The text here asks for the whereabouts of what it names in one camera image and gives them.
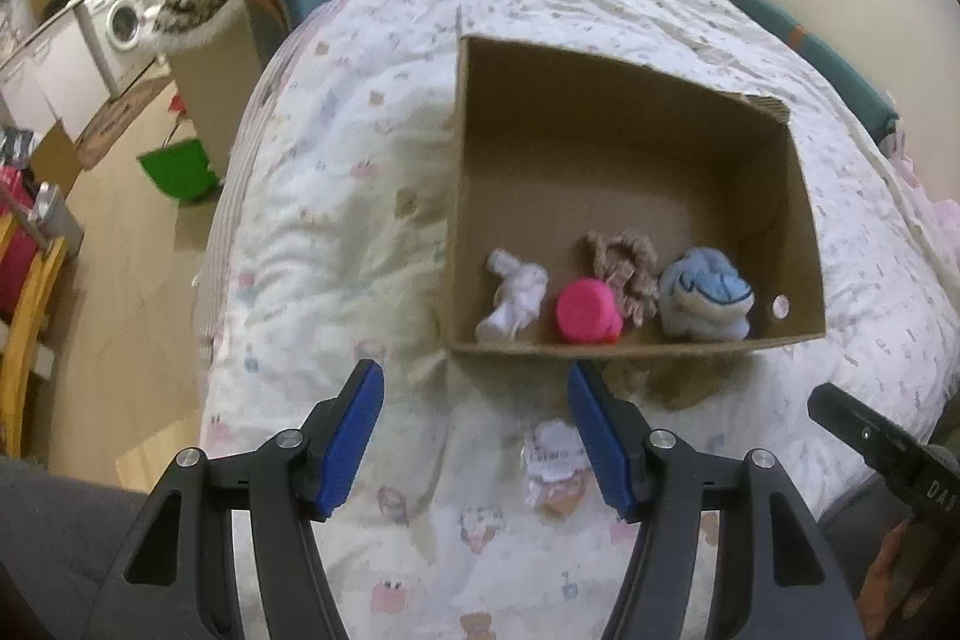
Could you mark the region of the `right hand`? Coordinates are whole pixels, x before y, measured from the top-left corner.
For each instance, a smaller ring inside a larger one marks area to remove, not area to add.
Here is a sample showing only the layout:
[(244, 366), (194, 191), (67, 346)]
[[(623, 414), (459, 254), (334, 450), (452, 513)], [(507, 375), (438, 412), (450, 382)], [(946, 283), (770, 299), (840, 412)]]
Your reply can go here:
[(856, 608), (867, 638), (957, 638), (958, 534), (901, 521), (885, 534)]

